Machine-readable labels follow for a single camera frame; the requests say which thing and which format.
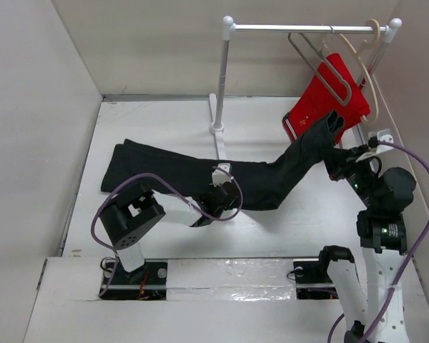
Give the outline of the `black trousers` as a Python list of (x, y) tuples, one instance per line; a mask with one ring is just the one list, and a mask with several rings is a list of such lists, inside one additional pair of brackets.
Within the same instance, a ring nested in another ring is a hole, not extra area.
[(243, 194), (242, 208), (277, 209), (309, 170), (322, 161), (321, 153), (335, 145), (345, 120), (331, 111), (318, 119), (274, 162), (200, 159), (139, 144), (129, 139), (116, 144), (100, 189), (112, 192), (142, 173), (161, 177), (182, 196), (196, 199), (222, 182), (234, 179)]

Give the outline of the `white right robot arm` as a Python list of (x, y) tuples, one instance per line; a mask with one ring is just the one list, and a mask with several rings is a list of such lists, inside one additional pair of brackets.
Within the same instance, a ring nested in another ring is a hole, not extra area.
[(409, 342), (403, 294), (395, 281), (408, 251), (404, 209), (413, 202), (416, 181), (401, 167), (374, 171), (378, 156), (367, 146), (320, 152), (331, 180), (346, 180), (365, 205), (356, 229), (367, 272), (361, 287), (355, 258), (346, 247), (325, 246), (316, 272), (334, 284), (346, 324), (344, 342)]

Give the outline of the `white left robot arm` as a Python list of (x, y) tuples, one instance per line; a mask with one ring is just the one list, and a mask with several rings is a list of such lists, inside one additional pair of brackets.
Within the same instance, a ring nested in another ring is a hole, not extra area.
[(136, 284), (147, 269), (139, 241), (159, 222), (205, 227), (222, 221), (224, 212), (242, 205), (243, 194), (232, 182), (210, 187), (207, 194), (194, 198), (160, 194), (136, 183), (110, 199), (99, 219), (119, 253), (117, 271), (130, 284)]

